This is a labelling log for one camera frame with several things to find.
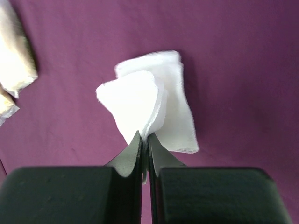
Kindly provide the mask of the white gauze pad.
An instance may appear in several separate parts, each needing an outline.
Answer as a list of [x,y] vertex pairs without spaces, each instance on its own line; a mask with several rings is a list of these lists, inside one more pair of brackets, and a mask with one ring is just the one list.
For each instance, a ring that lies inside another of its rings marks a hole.
[[119,132],[130,143],[136,132],[147,155],[148,137],[162,128],[168,91],[162,79],[149,71],[137,71],[102,83],[96,89],[98,101],[112,114]]
[[129,59],[114,68],[117,78],[145,70],[164,82],[168,91],[166,116],[156,136],[171,152],[194,154],[199,151],[199,146],[192,112],[185,96],[183,69],[181,56],[174,50]]

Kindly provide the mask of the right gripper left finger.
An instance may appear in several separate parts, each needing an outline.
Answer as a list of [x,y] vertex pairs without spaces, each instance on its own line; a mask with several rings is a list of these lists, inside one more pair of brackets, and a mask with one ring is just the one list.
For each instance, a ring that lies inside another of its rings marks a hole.
[[104,166],[22,167],[0,189],[3,224],[139,224],[143,140]]

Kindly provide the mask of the gauze packet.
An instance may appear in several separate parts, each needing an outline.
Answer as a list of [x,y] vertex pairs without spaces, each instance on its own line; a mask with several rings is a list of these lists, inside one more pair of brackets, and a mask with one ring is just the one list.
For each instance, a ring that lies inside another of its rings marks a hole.
[[23,26],[8,0],[0,2],[0,83],[14,98],[38,78]]
[[19,110],[19,107],[14,103],[12,97],[0,87],[0,126],[4,124],[6,119],[10,118]]

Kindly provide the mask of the purple cloth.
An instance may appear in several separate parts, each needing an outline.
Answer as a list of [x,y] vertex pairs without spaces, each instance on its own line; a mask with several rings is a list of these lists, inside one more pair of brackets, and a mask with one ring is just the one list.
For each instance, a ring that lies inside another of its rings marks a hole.
[[7,173],[102,165],[126,147],[96,88],[114,66],[162,50],[184,64],[200,150],[188,166],[251,166],[299,221],[299,3],[296,0],[14,0],[39,77],[0,128]]

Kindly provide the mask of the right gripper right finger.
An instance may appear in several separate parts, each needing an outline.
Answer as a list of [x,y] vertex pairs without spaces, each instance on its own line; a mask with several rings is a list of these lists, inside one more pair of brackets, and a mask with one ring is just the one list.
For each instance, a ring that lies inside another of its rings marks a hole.
[[270,176],[250,167],[188,167],[148,138],[155,224],[290,224]]

